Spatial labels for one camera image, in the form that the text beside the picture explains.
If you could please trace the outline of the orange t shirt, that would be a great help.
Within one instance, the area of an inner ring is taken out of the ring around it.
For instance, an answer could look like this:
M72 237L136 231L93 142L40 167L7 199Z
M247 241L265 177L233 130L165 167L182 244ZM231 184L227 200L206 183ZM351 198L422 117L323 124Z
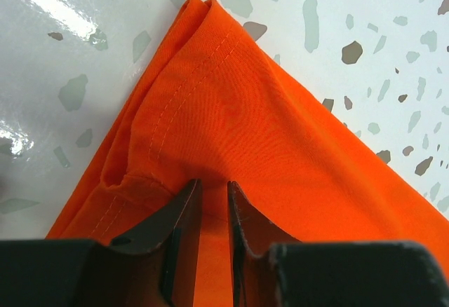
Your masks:
M187 0L48 237L107 244L203 184L195 306L230 306L227 183L306 242L412 240L448 270L448 220L266 55Z

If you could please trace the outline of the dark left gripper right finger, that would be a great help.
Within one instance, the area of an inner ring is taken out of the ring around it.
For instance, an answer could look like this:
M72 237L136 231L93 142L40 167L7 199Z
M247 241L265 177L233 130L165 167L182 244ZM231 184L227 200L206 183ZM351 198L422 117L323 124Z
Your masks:
M410 241L304 243L227 185L235 306L447 306L435 258Z

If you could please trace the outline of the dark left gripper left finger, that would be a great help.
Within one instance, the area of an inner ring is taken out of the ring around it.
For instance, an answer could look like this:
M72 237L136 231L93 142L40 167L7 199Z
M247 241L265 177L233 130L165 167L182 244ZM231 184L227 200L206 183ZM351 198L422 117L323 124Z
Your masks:
M92 239L1 242L2 306L191 306L202 184L102 245Z

